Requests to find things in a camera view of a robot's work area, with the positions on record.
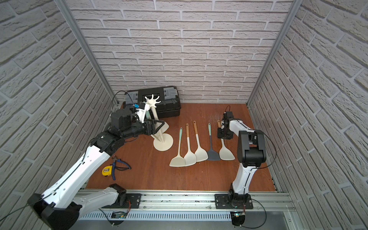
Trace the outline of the cream utensil rack stand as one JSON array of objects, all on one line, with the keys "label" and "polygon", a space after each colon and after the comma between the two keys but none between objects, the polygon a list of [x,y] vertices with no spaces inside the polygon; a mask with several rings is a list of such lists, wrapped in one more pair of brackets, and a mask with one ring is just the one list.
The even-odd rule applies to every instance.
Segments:
[{"label": "cream utensil rack stand", "polygon": [[[159,98],[160,98],[159,96],[154,98],[153,94],[151,96],[151,99],[148,99],[147,97],[145,97],[146,103],[150,104],[150,110],[152,111],[152,114],[155,120],[159,120],[157,112],[156,112],[156,104],[160,103],[160,101],[158,101]],[[160,129],[164,131],[165,129],[167,130],[168,128],[169,128],[169,125],[167,124],[167,128],[161,127]],[[151,136],[154,138],[153,145],[155,149],[158,151],[167,151],[173,145],[173,138],[171,135],[167,133],[164,133],[161,137],[155,137],[154,135],[151,135]]]}]

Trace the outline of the cream ladle wooden handle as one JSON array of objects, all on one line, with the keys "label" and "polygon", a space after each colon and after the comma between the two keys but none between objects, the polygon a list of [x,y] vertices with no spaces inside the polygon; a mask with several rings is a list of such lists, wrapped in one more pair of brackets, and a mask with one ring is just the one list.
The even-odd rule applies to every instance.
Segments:
[{"label": "cream ladle wooden handle", "polygon": [[224,160],[224,161],[234,160],[235,157],[234,157],[233,153],[228,148],[226,148],[225,143],[224,143],[224,139],[220,139],[220,140],[221,140],[221,144],[222,144],[222,147],[219,150],[220,159]]}]

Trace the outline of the grey spatula green handle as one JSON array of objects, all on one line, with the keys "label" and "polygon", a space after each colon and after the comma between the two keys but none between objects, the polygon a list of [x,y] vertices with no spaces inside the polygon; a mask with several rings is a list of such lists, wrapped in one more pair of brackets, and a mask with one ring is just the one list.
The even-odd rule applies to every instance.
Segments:
[{"label": "grey spatula green handle", "polygon": [[211,134],[211,124],[208,124],[209,129],[209,141],[210,141],[210,150],[207,152],[209,161],[220,161],[219,153],[215,152],[212,146],[212,134]]}]

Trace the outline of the cream slotted turner wooden handle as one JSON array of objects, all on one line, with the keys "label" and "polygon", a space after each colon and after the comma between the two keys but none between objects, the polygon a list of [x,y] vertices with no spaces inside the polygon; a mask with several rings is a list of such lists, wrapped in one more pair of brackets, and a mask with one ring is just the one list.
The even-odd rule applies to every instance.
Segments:
[{"label": "cream slotted turner wooden handle", "polygon": [[208,154],[200,145],[196,121],[193,121],[193,126],[195,130],[195,137],[196,137],[196,142],[197,142],[197,150],[195,151],[196,161],[203,162],[208,159]]}]

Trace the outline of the cream spatula green handle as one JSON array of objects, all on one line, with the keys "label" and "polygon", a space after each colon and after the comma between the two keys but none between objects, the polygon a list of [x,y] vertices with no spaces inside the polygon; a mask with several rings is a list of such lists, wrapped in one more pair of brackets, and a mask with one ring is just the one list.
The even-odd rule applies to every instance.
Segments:
[{"label": "cream spatula green handle", "polygon": [[170,167],[185,167],[185,165],[186,165],[185,159],[181,156],[182,134],[183,134],[183,129],[180,128],[179,142],[178,142],[178,153],[174,158],[171,159],[170,164],[169,164]]}]

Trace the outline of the cream spatula wooden handle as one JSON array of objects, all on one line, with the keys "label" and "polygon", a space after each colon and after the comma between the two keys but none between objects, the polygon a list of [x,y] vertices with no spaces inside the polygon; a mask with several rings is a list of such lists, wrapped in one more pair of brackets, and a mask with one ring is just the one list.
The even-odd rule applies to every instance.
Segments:
[{"label": "cream spatula wooden handle", "polygon": [[185,166],[192,166],[196,164],[196,156],[191,151],[190,147],[190,134],[189,134],[189,124],[186,123],[186,140],[187,140],[187,153],[184,156]]}]

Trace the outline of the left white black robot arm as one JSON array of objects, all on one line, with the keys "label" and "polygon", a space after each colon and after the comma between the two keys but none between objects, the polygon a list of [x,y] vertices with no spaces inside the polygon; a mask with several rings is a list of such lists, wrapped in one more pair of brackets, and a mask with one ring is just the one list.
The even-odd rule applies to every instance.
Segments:
[{"label": "left white black robot arm", "polygon": [[76,198],[81,186],[127,139],[154,135],[164,126],[162,120],[145,118],[141,108],[119,109],[111,115],[111,125],[93,138],[79,160],[49,189],[34,193],[27,201],[33,212],[53,230],[68,230],[85,214],[115,203],[125,204],[125,189],[112,184],[86,198]]}]

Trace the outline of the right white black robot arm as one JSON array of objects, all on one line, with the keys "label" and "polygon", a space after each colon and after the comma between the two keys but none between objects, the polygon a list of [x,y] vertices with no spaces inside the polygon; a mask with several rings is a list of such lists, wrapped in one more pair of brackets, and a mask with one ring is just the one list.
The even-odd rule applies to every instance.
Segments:
[{"label": "right white black robot arm", "polygon": [[217,131],[220,139],[231,140],[238,137],[237,159],[239,168],[237,175],[228,191],[226,205],[233,209],[252,209],[249,188],[257,170],[265,169],[261,165],[267,158],[266,139],[269,136],[258,129],[251,129],[243,121],[235,118],[231,111],[225,111]]}]

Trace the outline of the yellow tape measure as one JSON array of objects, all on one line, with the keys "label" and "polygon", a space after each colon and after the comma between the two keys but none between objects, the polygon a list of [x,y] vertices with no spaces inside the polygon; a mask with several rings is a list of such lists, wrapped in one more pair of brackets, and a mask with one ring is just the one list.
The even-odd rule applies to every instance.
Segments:
[{"label": "yellow tape measure", "polygon": [[113,171],[113,166],[112,165],[106,166],[102,170],[102,175],[105,176],[105,177],[112,176],[112,171]]}]

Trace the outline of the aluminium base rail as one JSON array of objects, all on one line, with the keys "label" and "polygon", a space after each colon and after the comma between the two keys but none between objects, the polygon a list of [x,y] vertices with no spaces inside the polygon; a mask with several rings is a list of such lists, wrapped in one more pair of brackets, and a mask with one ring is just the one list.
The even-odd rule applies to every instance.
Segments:
[{"label": "aluminium base rail", "polygon": [[296,211],[287,193],[251,192],[246,204],[231,204],[227,192],[128,190],[127,208],[97,208],[80,220],[230,221],[232,216],[280,212],[287,218]]}]

